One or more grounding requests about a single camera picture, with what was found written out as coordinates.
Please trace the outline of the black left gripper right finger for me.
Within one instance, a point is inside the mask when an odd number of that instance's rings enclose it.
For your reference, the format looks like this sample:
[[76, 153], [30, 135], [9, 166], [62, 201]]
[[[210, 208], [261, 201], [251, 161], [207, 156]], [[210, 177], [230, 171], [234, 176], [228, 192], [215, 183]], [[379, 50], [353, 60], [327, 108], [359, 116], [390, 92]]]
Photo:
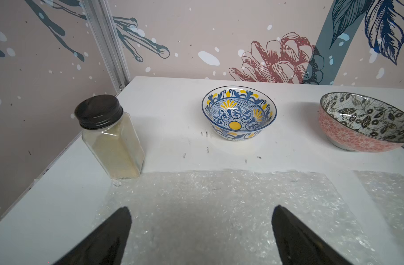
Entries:
[[287, 208], [277, 205], [272, 229], [284, 265], [351, 265]]

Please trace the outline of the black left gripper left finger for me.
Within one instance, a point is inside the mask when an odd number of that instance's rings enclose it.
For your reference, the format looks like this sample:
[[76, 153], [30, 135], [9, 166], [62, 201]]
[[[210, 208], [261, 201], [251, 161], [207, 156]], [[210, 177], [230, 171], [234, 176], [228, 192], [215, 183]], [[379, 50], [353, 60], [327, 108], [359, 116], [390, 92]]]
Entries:
[[119, 265], [124, 256], [131, 226], [132, 217], [129, 209], [121, 207], [55, 263]]

